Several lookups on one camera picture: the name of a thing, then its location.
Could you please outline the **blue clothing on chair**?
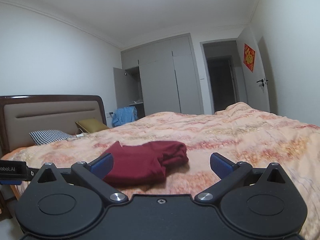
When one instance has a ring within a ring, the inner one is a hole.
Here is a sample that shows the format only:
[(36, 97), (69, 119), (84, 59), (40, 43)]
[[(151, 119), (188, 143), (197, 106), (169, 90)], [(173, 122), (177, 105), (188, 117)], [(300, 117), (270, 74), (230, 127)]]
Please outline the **blue clothing on chair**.
[(135, 106), (118, 108), (114, 113), (111, 114), (111, 116), (113, 127), (122, 126), (138, 119)]

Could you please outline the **white bedroom door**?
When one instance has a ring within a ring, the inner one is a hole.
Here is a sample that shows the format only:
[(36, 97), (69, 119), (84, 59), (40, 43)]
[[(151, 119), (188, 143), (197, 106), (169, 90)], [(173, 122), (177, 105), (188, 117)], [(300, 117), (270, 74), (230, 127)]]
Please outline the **white bedroom door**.
[[(249, 45), (253, 50), (255, 50), (255, 62), (253, 72), (251, 72), (243, 63), (245, 43)], [(247, 103), (252, 108), (269, 112), (270, 102), (268, 96), (268, 88), (266, 93), (262, 93), (261, 89), (258, 87), (256, 83), (258, 80), (266, 78), (266, 76), (257, 41), (249, 26), (245, 27), (239, 35), (239, 37), (236, 39), (236, 45), (238, 48), (241, 66), (244, 74), (247, 93)]]

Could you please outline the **grey built-in wardrobe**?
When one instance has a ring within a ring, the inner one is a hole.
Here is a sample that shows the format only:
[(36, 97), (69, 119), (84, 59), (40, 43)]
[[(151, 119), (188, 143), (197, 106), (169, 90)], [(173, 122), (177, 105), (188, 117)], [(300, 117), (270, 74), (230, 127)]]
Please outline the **grey built-in wardrobe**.
[(113, 70), (118, 108), (135, 106), (139, 117), (204, 113), (190, 34), (146, 43), (120, 55), (121, 67)]

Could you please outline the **dark red garment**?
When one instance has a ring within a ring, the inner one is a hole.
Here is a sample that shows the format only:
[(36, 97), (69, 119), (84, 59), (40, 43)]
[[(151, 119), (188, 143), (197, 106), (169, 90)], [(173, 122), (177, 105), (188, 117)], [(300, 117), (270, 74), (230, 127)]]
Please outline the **dark red garment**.
[(157, 184), (167, 172), (188, 163), (187, 147), (178, 141), (152, 141), (138, 146), (115, 142), (108, 150), (113, 168), (103, 181), (113, 187)]

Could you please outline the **mustard yellow pillow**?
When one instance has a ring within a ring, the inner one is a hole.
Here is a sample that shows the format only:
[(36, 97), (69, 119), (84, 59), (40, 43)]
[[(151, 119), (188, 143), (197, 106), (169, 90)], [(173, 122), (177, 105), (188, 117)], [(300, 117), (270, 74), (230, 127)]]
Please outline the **mustard yellow pillow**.
[(108, 126), (95, 118), (76, 121), (75, 124), (78, 129), (85, 133), (95, 133), (109, 129)]

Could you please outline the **red fu door decoration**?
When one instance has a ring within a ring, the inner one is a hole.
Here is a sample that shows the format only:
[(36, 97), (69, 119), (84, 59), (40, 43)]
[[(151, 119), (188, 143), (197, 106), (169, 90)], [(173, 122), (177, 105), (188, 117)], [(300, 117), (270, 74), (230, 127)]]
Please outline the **red fu door decoration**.
[(243, 63), (251, 72), (253, 72), (254, 70), (254, 62), (255, 62), (255, 50), (253, 50), (249, 45), (245, 43)]

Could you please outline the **black white checkered pillow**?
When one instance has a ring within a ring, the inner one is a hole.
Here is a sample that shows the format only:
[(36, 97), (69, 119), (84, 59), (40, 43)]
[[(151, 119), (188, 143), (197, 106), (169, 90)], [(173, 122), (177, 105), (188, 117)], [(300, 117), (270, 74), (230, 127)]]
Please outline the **black white checkered pillow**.
[(30, 132), (29, 135), (36, 145), (45, 145), (51, 142), (67, 140), (74, 137), (73, 135), (55, 129), (33, 131)]

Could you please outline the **brown padded bed headboard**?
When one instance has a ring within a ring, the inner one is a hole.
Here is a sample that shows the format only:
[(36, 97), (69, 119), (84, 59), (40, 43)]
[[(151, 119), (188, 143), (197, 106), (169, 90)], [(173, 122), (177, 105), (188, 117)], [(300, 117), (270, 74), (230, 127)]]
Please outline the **brown padded bed headboard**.
[(77, 121), (92, 118), (107, 124), (98, 95), (1, 96), (1, 153), (33, 145), (30, 132), (55, 129), (75, 134)]

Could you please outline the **floral peach bed quilt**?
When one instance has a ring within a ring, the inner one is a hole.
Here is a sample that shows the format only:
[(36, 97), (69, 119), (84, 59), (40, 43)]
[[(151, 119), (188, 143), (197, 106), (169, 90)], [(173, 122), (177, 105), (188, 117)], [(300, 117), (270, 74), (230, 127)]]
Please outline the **floral peach bed quilt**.
[(46, 162), (69, 167), (79, 160), (92, 161), (115, 142), (135, 146), (151, 141), (184, 143), (189, 162), (173, 170), (162, 184), (123, 188), (126, 195), (197, 194), (218, 181), (209, 165), (214, 152), (254, 167), (277, 162), (308, 207), (302, 236), (319, 239), (319, 127), (259, 111), (243, 102), (213, 115), (159, 112), (79, 139), (18, 148), (5, 159), (25, 161), (33, 168)]

